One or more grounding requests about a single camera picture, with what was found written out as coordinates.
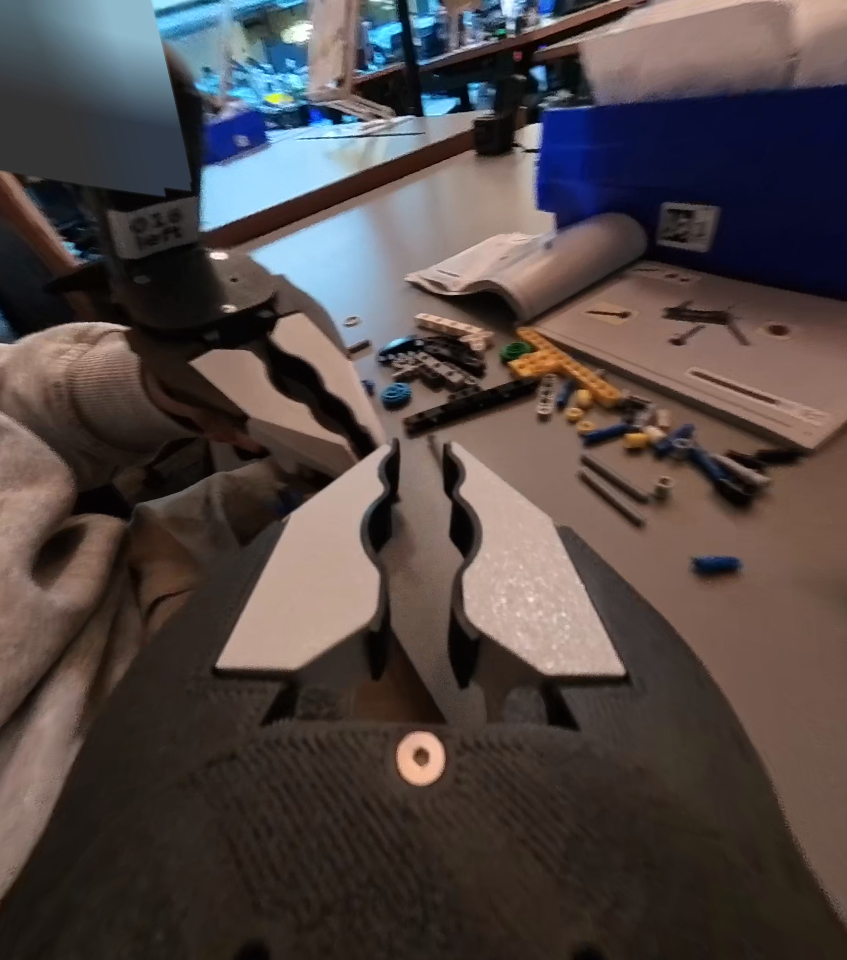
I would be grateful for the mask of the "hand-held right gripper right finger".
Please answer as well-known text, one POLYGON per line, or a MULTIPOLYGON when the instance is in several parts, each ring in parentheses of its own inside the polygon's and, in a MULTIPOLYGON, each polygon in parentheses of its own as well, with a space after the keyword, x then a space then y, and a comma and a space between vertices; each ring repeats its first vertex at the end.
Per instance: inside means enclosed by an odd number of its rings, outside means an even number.
POLYGON ((459 553, 448 654, 457 685, 617 682, 626 668, 550 516, 456 441, 441 451, 459 553))

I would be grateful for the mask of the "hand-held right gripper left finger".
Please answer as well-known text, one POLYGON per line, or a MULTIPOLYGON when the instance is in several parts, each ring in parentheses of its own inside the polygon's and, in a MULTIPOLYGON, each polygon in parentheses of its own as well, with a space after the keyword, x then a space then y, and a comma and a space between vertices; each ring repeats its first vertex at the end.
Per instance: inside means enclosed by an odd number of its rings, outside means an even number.
POLYGON ((401 447, 383 444, 283 522, 215 662, 220 675, 297 682, 382 677, 401 447))

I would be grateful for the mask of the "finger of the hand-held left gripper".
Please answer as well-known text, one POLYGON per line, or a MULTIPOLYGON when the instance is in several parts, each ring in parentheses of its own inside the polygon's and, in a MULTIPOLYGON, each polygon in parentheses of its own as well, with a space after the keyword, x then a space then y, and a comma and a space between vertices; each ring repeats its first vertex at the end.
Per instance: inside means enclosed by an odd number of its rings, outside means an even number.
POLYGON ((302 468, 338 477, 358 463, 345 438, 321 426, 307 405, 272 383, 256 354, 244 349, 214 349, 189 365, 246 416, 246 433, 287 471, 302 468))
POLYGON ((303 313, 274 319, 260 346, 273 387, 353 455, 385 443, 385 431, 345 349, 303 313))

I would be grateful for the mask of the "long white lego beam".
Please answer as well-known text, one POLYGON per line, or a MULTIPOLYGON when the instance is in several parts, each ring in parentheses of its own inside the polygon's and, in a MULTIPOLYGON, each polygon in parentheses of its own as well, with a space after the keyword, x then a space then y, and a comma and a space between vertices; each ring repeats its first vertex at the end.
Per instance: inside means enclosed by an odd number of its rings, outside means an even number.
POLYGON ((433 314, 419 313, 414 321, 421 330, 429 330, 458 340, 492 340, 494 336, 490 330, 472 323, 433 314))

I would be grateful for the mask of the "pile of small lego pins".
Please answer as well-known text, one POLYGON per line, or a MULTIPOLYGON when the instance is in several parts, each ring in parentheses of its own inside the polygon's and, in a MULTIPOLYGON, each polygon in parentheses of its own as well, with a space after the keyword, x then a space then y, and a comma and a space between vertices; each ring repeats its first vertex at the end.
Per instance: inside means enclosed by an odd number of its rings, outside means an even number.
POLYGON ((610 402, 609 410, 617 416, 613 425, 599 427, 586 419, 597 406, 595 387, 584 388, 566 380, 555 393, 555 410, 575 426, 585 447, 619 442, 627 452, 648 452, 658 462, 690 464, 718 498, 735 508, 748 508, 769 490, 771 469, 792 466, 804 458, 801 451, 782 447, 750 453, 735 449, 712 452, 701 443, 693 423, 673 425, 668 410, 633 393, 623 393, 610 402))

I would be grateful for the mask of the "long yellow lego beam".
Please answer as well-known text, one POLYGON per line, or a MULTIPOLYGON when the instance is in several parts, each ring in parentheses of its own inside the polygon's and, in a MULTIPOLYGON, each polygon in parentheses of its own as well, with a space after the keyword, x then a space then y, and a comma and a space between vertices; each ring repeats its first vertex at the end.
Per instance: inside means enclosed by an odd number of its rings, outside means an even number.
POLYGON ((563 373, 559 376, 568 378, 581 389, 589 391, 593 401, 604 409, 618 408, 622 402, 623 393, 594 370, 576 360, 535 328, 529 326, 517 327, 514 331, 517 341, 524 341, 535 348, 535 352, 557 354, 563 361, 563 373))

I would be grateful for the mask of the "lego instruction booklet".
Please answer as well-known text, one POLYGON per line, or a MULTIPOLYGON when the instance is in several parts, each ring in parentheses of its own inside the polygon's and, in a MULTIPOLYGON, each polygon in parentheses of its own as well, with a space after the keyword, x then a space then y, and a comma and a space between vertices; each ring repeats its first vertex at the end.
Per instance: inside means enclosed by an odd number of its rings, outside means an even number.
POLYGON ((847 427, 847 302, 645 258, 632 218, 498 234, 406 275, 499 296, 548 341, 805 452, 847 427))

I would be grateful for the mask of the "person's left hand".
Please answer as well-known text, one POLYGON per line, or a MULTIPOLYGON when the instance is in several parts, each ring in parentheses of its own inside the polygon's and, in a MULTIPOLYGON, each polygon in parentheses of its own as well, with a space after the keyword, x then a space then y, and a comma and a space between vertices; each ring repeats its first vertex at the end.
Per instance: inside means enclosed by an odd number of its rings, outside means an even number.
POLYGON ((168 390, 146 367, 142 367, 140 379, 148 400, 178 425, 208 442, 231 447, 249 457, 267 455, 265 447, 246 432, 246 417, 220 411, 185 394, 168 390))

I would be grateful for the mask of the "pile of grey black beams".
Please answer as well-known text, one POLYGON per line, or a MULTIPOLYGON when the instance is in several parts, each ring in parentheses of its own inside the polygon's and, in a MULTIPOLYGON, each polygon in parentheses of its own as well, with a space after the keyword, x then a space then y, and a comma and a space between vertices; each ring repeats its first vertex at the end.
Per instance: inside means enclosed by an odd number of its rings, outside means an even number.
POLYGON ((487 373, 483 356, 469 345, 442 335, 407 335, 385 343, 376 362, 393 381, 419 379, 433 389, 451 392, 477 387, 487 373))

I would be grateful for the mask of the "small blue bin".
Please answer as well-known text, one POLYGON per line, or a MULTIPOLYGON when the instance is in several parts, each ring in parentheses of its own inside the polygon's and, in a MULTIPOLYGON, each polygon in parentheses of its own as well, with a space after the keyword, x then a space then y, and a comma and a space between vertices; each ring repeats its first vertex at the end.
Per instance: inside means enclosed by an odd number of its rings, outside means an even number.
POLYGON ((269 143, 264 115, 256 110, 207 114, 202 123, 202 164, 230 162, 269 143))

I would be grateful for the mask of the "wooden pillar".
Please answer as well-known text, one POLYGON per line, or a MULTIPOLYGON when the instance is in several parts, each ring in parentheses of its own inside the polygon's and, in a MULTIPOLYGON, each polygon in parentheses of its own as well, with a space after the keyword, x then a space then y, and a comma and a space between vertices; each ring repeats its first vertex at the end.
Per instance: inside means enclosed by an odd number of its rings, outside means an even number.
POLYGON ((12 227, 53 276, 70 274, 81 265, 19 178, 6 171, 0 171, 0 219, 12 227))

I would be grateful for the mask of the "white display stand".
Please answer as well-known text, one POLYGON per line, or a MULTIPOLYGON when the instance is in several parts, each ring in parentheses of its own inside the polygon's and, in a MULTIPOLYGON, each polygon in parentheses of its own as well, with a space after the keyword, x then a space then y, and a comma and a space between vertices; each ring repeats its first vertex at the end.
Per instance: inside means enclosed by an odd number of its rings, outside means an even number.
POLYGON ((311 24, 307 42, 308 102, 361 123, 394 121, 392 108, 367 100, 355 90, 360 3, 309 1, 307 13, 311 24))

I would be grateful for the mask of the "black pillar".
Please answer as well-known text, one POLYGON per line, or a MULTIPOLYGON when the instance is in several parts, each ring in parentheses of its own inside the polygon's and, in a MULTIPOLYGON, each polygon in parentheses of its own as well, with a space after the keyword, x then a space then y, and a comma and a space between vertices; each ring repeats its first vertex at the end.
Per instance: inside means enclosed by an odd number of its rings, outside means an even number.
POLYGON ((422 99, 422 86, 415 44, 413 17, 408 1, 398 0, 395 1, 394 4, 396 8, 397 19, 400 25, 403 74, 406 83, 408 104, 413 116, 424 117, 425 110, 422 99))

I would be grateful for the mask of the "white cardboard sheet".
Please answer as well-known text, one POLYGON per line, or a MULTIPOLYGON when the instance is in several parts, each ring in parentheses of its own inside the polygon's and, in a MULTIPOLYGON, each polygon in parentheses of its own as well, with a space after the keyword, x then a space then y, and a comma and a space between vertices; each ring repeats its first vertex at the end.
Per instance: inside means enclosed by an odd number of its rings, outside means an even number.
POLYGON ((600 105, 847 86, 847 1, 667 1, 578 44, 600 105))

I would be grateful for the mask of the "blue plastic bin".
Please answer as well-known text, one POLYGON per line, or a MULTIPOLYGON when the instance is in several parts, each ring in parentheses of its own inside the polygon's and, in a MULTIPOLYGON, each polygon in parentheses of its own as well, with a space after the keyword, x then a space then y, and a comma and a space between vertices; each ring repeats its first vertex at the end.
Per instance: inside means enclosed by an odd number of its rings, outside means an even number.
POLYGON ((551 109, 537 207, 626 214, 649 258, 847 301, 847 85, 551 109))

